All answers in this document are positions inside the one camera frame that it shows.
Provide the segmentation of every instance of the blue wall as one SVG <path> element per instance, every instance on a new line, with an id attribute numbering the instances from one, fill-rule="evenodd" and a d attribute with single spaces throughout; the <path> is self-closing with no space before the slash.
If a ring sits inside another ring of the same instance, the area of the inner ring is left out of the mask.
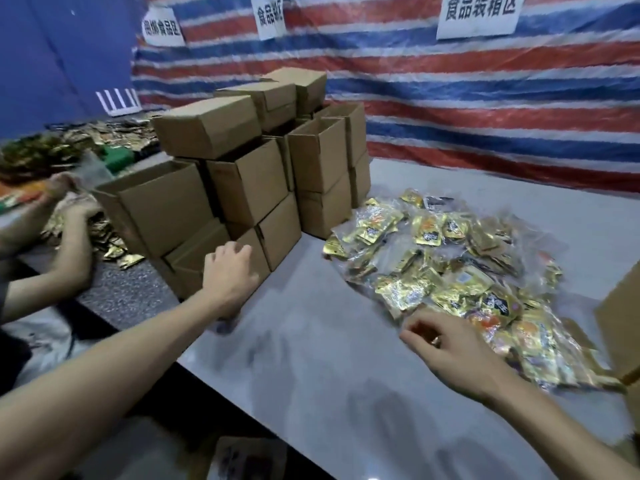
<path id="1" fill-rule="evenodd" d="M 144 0 L 0 0 L 0 138 L 106 114 L 100 89 L 131 87 Z"/>

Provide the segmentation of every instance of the speckled countertop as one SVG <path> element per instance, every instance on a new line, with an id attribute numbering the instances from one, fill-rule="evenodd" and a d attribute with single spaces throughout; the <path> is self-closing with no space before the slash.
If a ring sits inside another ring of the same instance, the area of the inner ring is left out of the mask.
<path id="1" fill-rule="evenodd" d="M 38 273 L 49 268 L 54 251 L 40 245 L 19 256 Z M 96 315 L 124 330 L 178 305 L 169 286 L 148 261 L 122 271 L 115 263 L 96 261 L 91 288 L 76 297 Z"/>

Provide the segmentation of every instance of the striped tarpaulin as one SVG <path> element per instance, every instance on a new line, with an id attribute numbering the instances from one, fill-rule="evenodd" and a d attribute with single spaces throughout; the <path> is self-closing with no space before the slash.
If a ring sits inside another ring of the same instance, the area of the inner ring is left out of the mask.
<path id="1" fill-rule="evenodd" d="M 288 33 L 267 41 L 250 0 L 148 1 L 188 46 L 139 44 L 146 109 L 325 70 L 329 98 L 364 101 L 372 156 L 640 193 L 640 0 L 526 0 L 510 36 L 442 41 L 442 0 L 285 0 Z"/>

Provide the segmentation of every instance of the white paper sign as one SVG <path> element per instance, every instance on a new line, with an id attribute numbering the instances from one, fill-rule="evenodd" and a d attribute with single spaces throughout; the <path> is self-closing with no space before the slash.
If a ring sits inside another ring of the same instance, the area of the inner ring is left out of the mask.
<path id="1" fill-rule="evenodd" d="M 180 24 L 172 8 L 149 7 L 142 19 L 142 35 L 145 42 L 156 47 L 184 47 L 184 37 Z"/>
<path id="2" fill-rule="evenodd" d="M 524 0 L 442 0 L 437 39 L 514 33 Z"/>
<path id="3" fill-rule="evenodd" d="M 282 37 L 287 33 L 282 12 L 282 0 L 251 0 L 260 40 Z"/>

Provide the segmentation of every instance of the gray table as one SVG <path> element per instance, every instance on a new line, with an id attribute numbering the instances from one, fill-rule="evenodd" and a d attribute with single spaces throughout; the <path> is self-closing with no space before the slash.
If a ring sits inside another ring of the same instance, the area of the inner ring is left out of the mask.
<path id="1" fill-rule="evenodd" d="M 640 257 L 640 201 L 394 161 L 373 160 L 371 173 L 372 194 L 452 190 L 488 212 L 510 206 L 566 243 L 563 314 L 602 343 L 590 310 Z M 322 245 L 303 235 L 236 329 L 206 331 L 179 363 L 339 479 L 552 477 L 504 421 L 440 384 Z M 176 303 L 148 264 L 101 271 L 79 300 L 117 328 Z M 619 395 L 557 399 L 606 443 L 632 430 Z"/>

